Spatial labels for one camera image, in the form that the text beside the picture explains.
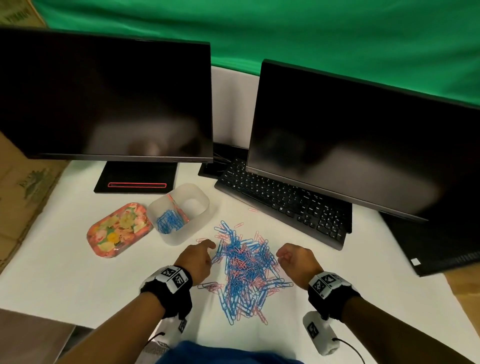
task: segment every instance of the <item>black wrist strap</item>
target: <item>black wrist strap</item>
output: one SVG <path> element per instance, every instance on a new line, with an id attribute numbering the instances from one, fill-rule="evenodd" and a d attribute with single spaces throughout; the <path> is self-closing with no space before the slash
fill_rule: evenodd
<path id="1" fill-rule="evenodd" d="M 140 293 L 153 293 L 165 308 L 163 318 L 179 316 L 180 320 L 192 310 L 190 288 L 192 276 L 178 266 L 163 267 L 140 288 Z"/>
<path id="2" fill-rule="evenodd" d="M 343 307 L 352 297 L 361 296 L 349 282 L 334 273 L 322 272 L 308 286 L 308 301 L 323 320 L 331 317 L 341 321 Z"/>

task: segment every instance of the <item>blue shirt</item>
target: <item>blue shirt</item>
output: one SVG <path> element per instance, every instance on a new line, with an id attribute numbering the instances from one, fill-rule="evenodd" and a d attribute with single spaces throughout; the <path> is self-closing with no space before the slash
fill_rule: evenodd
<path id="1" fill-rule="evenodd" d="M 246 352 L 237 349 L 209 348 L 182 341 L 167 351 L 156 364 L 302 364 L 272 352 Z"/>

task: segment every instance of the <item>computer monitor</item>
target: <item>computer monitor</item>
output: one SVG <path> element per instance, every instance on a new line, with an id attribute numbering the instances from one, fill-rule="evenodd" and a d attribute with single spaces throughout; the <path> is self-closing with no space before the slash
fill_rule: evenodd
<path id="1" fill-rule="evenodd" d="M 473 105 L 264 61 L 246 170 L 425 221 L 452 191 L 476 193 L 462 186 L 480 166 L 479 117 Z"/>
<path id="2" fill-rule="evenodd" d="M 0 41 L 0 127 L 29 158 L 213 161 L 208 43 L 13 27 Z"/>

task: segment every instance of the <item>forearm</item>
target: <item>forearm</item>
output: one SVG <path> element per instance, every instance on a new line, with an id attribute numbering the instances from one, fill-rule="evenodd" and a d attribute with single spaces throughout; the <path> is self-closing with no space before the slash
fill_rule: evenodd
<path id="1" fill-rule="evenodd" d="M 360 297 L 347 301 L 342 321 L 379 364 L 472 364 L 448 346 Z"/>
<path id="2" fill-rule="evenodd" d="M 153 294 L 142 293 L 57 363 L 133 364 L 164 313 Z"/>

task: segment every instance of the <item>keyboard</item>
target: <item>keyboard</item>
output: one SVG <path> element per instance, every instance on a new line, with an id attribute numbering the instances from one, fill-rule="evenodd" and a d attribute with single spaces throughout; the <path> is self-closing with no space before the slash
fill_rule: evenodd
<path id="1" fill-rule="evenodd" d="M 235 159 L 215 188 L 341 250 L 352 232 L 352 204 L 245 171 Z"/>

